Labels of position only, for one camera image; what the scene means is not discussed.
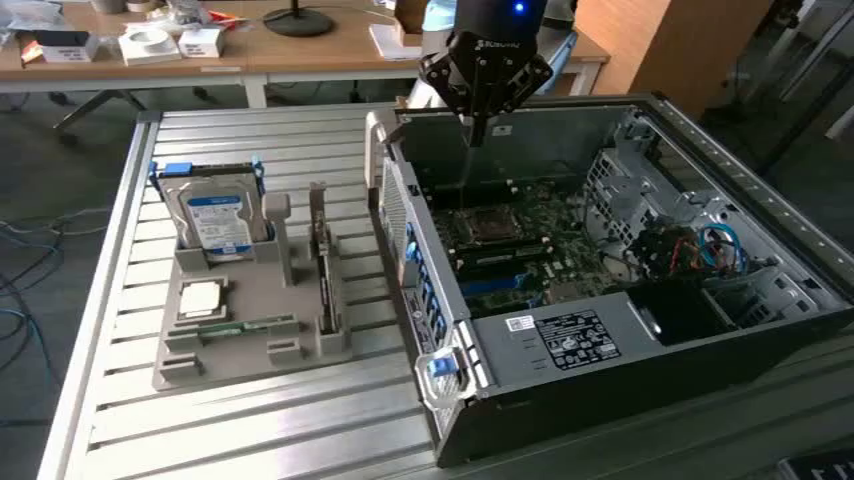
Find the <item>white box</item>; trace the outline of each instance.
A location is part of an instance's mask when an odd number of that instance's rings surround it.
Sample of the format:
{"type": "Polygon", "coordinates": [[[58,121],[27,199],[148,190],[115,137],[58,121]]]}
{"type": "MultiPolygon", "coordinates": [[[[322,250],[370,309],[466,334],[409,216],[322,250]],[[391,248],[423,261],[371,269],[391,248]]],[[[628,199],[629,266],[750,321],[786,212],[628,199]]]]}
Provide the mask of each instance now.
{"type": "Polygon", "coordinates": [[[187,30],[178,40],[178,48],[186,57],[217,58],[223,52],[226,35],[219,28],[187,30]]]}
{"type": "Polygon", "coordinates": [[[119,37],[119,47],[128,67],[182,58],[175,40],[163,30],[136,30],[126,33],[119,37]]]}
{"type": "Polygon", "coordinates": [[[88,32],[39,32],[42,55],[48,63],[92,62],[99,39],[88,32]]]}

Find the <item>open computer tower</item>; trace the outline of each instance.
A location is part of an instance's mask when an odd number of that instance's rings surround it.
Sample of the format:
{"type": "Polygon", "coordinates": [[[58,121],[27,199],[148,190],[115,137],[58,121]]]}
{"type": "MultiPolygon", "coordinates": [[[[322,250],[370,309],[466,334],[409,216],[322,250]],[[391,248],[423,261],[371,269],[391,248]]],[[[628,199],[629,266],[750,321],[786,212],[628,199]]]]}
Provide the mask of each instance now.
{"type": "Polygon", "coordinates": [[[854,319],[854,258],[664,98],[531,103],[471,150],[449,112],[374,112],[369,140],[439,466],[750,381],[854,319]]]}

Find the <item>robotic arm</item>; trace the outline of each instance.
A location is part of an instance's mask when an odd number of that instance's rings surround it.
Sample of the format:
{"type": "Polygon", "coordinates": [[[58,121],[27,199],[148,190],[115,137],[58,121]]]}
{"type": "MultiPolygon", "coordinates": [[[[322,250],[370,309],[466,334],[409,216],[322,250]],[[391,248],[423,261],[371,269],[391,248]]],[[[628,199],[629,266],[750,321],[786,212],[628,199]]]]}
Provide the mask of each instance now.
{"type": "Polygon", "coordinates": [[[483,143],[489,119],[510,113],[553,76],[537,54],[547,0],[459,0],[447,52],[421,61],[433,86],[466,129],[466,143],[483,143]]]}

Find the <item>blue hard drive label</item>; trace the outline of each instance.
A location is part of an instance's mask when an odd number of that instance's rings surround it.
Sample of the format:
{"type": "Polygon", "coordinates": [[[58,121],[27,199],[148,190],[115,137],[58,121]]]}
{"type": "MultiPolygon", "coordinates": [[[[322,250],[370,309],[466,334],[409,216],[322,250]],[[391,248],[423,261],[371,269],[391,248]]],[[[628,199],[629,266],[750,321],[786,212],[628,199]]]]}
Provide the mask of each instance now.
{"type": "Polygon", "coordinates": [[[191,198],[187,208],[205,250],[219,255],[250,250],[250,225],[241,218],[243,200],[238,195],[191,198]]]}
{"type": "Polygon", "coordinates": [[[621,356],[614,339],[593,310],[537,320],[534,325],[561,370],[621,356]]]}

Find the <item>green circuit board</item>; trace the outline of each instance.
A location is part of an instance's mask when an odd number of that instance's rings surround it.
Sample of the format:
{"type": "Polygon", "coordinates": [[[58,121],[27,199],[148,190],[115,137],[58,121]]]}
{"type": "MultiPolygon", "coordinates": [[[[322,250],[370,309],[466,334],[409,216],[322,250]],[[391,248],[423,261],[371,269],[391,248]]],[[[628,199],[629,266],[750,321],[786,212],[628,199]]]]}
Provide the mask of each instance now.
{"type": "Polygon", "coordinates": [[[602,295],[619,279],[579,228],[575,192],[554,181],[507,188],[505,203],[433,212],[474,318],[602,295]]]}

